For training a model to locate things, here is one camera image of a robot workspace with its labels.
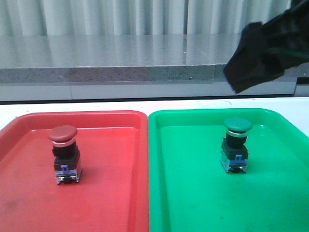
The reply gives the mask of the black gripper, camera arm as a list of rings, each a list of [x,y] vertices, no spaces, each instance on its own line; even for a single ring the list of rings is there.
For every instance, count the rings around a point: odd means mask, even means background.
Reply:
[[[274,80],[309,60],[309,2],[294,0],[290,9],[262,23],[249,24],[225,77],[235,93]]]

